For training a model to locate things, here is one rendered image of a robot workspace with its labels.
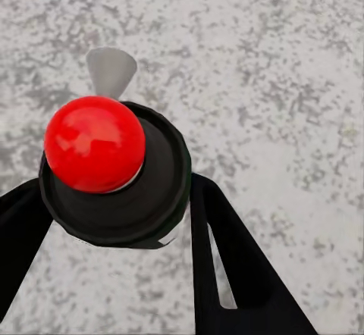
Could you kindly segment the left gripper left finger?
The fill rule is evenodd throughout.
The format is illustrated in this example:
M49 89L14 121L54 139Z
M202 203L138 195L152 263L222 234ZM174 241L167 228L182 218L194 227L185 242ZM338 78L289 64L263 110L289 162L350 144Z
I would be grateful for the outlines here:
M53 221L39 178L0 196L0 323Z

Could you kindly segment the insectifuge atomizer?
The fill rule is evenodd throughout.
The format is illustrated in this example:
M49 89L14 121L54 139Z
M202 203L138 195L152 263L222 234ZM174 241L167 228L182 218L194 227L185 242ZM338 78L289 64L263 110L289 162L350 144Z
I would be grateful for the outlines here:
M94 48L86 63L96 95L68 102L47 126L43 202L84 242L163 248L189 205L192 158L182 132L152 108L119 101L137 72L127 52Z

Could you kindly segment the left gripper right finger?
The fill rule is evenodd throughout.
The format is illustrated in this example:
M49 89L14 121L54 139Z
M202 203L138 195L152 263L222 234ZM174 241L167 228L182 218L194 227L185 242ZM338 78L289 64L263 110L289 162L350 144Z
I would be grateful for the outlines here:
M220 187L191 173L196 335L318 335ZM208 224L237 309L220 305Z

